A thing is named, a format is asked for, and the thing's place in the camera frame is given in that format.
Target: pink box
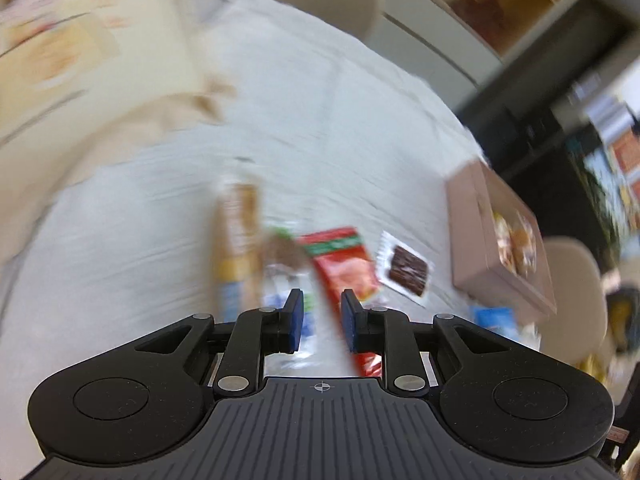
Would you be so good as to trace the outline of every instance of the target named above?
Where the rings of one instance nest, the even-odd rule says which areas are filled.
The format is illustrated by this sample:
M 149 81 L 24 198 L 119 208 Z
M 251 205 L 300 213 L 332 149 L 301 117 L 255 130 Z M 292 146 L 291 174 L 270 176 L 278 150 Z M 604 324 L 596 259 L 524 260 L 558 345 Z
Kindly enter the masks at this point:
M 556 312 L 549 266 L 535 215 L 479 159 L 447 181 L 453 284 L 486 306 L 513 307 L 520 324 L 541 322 Z M 533 227 L 536 271 L 526 278 L 500 261 L 494 210 L 513 224 L 520 213 Z

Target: red snack package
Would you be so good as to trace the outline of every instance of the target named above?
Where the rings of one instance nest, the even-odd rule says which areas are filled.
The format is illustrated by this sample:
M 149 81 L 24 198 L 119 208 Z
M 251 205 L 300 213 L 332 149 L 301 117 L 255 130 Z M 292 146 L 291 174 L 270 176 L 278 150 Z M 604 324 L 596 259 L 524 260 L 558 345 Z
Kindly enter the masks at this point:
M 356 229 L 330 229 L 300 237 L 299 242 L 314 261 L 338 322 L 340 295 L 345 288 L 352 288 L 365 308 L 384 303 L 375 266 Z M 377 377 L 382 374 L 379 355 L 356 354 L 354 359 L 361 375 Z

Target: gray ribbed panel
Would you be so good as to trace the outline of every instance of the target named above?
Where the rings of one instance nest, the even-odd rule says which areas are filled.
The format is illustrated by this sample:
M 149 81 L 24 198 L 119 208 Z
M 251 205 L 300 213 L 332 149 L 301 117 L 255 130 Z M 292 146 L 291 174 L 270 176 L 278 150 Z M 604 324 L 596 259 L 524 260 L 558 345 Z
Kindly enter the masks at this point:
M 143 464 L 94 468 L 53 458 L 33 480 L 606 480 L 592 458 L 547 468 L 476 455 L 421 400 L 374 379 L 268 379 L 263 391 L 222 400 L 181 448 Z

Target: white wrapper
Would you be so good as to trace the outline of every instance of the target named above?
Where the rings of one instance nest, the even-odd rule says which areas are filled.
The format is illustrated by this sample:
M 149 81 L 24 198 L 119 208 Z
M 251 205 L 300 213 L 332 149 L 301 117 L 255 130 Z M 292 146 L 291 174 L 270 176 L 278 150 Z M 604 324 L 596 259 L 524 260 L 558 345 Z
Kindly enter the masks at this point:
M 422 291 L 422 294 L 420 296 L 414 294 L 412 291 L 400 285 L 400 283 L 395 282 L 394 280 L 389 278 L 391 260 L 393 259 L 394 253 L 396 252 L 396 247 L 402 247 L 405 251 L 413 254 L 417 258 L 420 258 L 427 264 L 427 276 L 424 283 L 424 290 Z M 382 231 L 382 236 L 380 237 L 380 247 L 378 248 L 378 256 L 376 257 L 376 276 L 380 280 L 380 283 L 383 283 L 383 285 L 386 285 L 389 288 L 398 291 L 400 294 L 408 297 L 410 300 L 415 301 L 415 303 L 421 306 L 426 306 L 429 295 L 429 284 L 432 274 L 432 262 L 427 260 L 420 253 L 414 251 L 407 244 L 404 244 L 397 238 L 393 237 L 391 234 L 387 233 L 386 231 Z

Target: white tablecloth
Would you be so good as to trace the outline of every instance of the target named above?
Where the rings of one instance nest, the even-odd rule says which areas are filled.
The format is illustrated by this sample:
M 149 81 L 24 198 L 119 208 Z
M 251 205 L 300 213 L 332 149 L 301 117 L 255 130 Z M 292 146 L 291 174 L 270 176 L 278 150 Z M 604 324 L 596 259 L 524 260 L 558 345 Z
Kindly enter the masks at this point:
M 353 225 L 372 256 L 390 231 L 435 264 L 430 322 L 466 316 L 451 285 L 444 177 L 479 149 L 423 81 L 356 39 L 271 0 L 196 0 L 207 51 L 236 86 L 226 123 L 177 132 L 60 193 L 14 272 L 0 333 L 0 477 L 42 458 L 27 402 L 48 375 L 214 301 L 210 185 L 225 160 L 260 168 L 265 221 L 302 232 Z M 318 307 L 316 376 L 351 373 L 339 328 Z

